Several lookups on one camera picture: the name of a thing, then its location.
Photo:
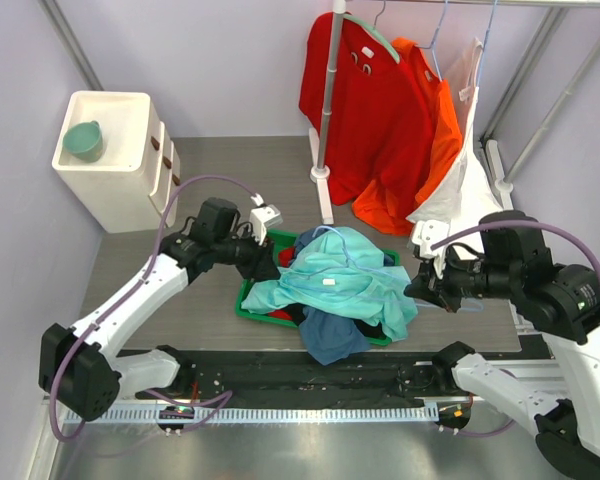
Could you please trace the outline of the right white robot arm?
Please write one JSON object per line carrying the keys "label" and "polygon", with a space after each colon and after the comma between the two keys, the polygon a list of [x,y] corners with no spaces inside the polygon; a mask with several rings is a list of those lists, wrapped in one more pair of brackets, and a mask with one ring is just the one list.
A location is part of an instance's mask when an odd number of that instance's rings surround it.
{"label": "right white robot arm", "polygon": [[600,262],[556,263],[550,231],[521,211],[496,212],[474,227],[482,242],[474,249],[463,232],[420,221],[411,234],[420,267],[404,293],[449,312],[466,299],[510,302],[551,350],[566,395],[532,389],[462,342],[433,356],[433,390],[479,396],[523,427],[561,474],[600,479]]}

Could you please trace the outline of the light teal t shirt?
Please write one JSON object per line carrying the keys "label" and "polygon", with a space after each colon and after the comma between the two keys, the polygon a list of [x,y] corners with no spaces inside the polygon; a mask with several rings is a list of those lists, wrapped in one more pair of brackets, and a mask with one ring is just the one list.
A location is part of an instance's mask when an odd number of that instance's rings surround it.
{"label": "light teal t shirt", "polygon": [[386,265],[385,253],[350,227],[318,227],[280,278],[256,282],[241,301],[251,314],[268,314],[302,304],[328,314],[381,326],[392,341],[408,336],[417,316],[413,299],[404,295],[411,280],[400,265]]}

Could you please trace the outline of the dark blue t shirt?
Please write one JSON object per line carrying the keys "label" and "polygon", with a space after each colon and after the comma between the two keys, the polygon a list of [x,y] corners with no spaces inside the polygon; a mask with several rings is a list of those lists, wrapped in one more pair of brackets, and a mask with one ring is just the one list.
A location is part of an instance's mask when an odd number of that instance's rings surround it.
{"label": "dark blue t shirt", "polygon": [[[360,240],[355,232],[342,235],[348,240]],[[294,242],[303,257],[300,267],[291,266],[291,273],[284,283],[298,289],[306,306],[306,322],[300,325],[301,336],[310,355],[320,364],[329,365],[351,354],[370,348],[368,339],[357,329],[348,306],[329,307],[329,302],[346,303],[355,299],[373,300],[366,291],[371,282],[386,277],[342,268],[344,256],[340,251],[341,240],[333,232],[326,232],[313,242]]]}

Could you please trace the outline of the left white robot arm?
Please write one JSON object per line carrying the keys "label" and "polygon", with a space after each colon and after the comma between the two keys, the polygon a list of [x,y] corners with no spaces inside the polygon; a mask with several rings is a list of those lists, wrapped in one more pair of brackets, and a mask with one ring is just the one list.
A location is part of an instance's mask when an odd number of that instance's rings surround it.
{"label": "left white robot arm", "polygon": [[263,204],[245,224],[238,218],[234,203],[207,199],[105,303],[69,327],[49,327],[41,338],[40,387],[86,422],[103,416],[117,399],[148,389],[185,397],[193,367],[184,354],[167,345],[127,357],[120,352],[163,304],[216,265],[235,267],[245,280],[279,277],[268,236],[282,221],[279,210]]}

